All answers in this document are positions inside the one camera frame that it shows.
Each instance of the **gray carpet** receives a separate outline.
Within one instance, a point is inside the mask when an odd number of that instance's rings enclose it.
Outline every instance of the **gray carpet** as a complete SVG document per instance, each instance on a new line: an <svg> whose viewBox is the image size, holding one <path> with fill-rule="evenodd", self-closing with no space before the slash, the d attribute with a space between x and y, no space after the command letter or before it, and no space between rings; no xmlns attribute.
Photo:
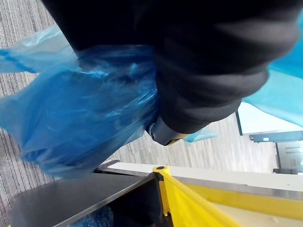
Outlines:
<svg viewBox="0 0 303 227"><path fill-rule="evenodd" d="M39 1L0 0L0 48L53 23ZM0 96L17 92L35 76L29 73L1 74ZM235 115L215 122L211 127L218 132L218 138L162 147L145 135L121 148L112 158L124 162L252 172L271 172L276 166L274 144L255 144L247 136L239 136ZM0 130L0 227L9 225L8 211L14 196L53 180L36 166L23 163L18 159L19 153L14 141Z"/></svg>

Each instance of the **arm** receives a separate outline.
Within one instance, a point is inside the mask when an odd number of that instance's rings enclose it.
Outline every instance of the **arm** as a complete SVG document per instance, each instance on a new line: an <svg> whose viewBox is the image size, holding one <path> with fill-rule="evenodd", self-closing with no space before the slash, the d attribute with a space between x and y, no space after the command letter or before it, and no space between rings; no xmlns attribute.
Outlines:
<svg viewBox="0 0 303 227"><path fill-rule="evenodd" d="M236 111L266 82L268 64L288 53L299 35L302 0L211 2L179 6L183 18L166 24L157 46L160 115L180 133Z"/></svg>

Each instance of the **blue object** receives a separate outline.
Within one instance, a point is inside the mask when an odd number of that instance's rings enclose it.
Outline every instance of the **blue object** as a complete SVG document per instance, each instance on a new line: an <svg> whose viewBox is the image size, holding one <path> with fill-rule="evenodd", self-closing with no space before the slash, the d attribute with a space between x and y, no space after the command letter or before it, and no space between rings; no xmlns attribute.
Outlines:
<svg viewBox="0 0 303 227"><path fill-rule="evenodd" d="M218 135L216 132L214 132L208 126L206 126L205 128L201 129L200 131L197 131L193 134L186 136L185 138L183 138L183 140L186 142L196 142L196 141L206 140L206 139L210 139L210 138L217 137L217 136Z"/></svg>
<svg viewBox="0 0 303 227"><path fill-rule="evenodd" d="M109 206L104 206L101 209L85 216L79 221L68 225L67 227L113 227L114 215Z"/></svg>
<svg viewBox="0 0 303 227"><path fill-rule="evenodd" d="M22 159L54 176L91 172L141 137L157 112L149 47L99 46L78 57L54 61L26 88L0 99L0 125Z"/></svg>

